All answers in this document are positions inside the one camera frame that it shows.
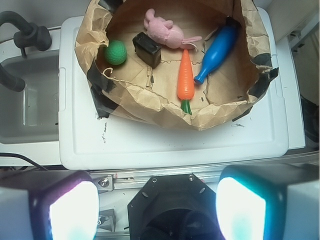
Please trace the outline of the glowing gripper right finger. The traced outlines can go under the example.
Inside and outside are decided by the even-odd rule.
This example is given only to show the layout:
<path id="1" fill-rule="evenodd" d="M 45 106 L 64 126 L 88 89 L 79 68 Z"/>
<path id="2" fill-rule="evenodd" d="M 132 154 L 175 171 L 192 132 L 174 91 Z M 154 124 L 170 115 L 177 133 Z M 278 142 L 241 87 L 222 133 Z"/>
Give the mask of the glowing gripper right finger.
<path id="1" fill-rule="evenodd" d="M 318 240 L 319 166 L 228 165 L 217 184 L 215 206 L 226 240 Z"/>

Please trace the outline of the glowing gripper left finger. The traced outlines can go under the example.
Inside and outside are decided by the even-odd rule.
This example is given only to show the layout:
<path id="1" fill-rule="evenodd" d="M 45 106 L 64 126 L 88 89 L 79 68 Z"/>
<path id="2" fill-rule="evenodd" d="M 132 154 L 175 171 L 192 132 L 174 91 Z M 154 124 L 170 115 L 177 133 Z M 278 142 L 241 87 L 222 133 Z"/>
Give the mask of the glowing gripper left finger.
<path id="1" fill-rule="evenodd" d="M 2 240 L 93 240 L 98 217 L 98 189 L 86 171 L 0 175 Z"/>

